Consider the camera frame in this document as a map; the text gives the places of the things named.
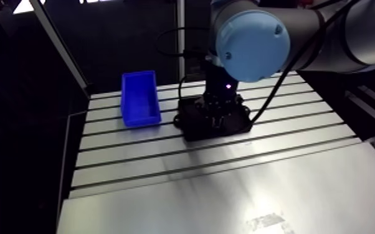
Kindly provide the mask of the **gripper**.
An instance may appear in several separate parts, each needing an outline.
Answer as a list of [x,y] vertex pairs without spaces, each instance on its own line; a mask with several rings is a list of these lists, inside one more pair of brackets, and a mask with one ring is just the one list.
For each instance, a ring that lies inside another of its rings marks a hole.
[[202,95],[206,110],[229,113],[234,106],[243,103],[244,99],[237,94],[239,81],[231,77],[224,68],[203,60],[201,69],[206,77],[205,92]]

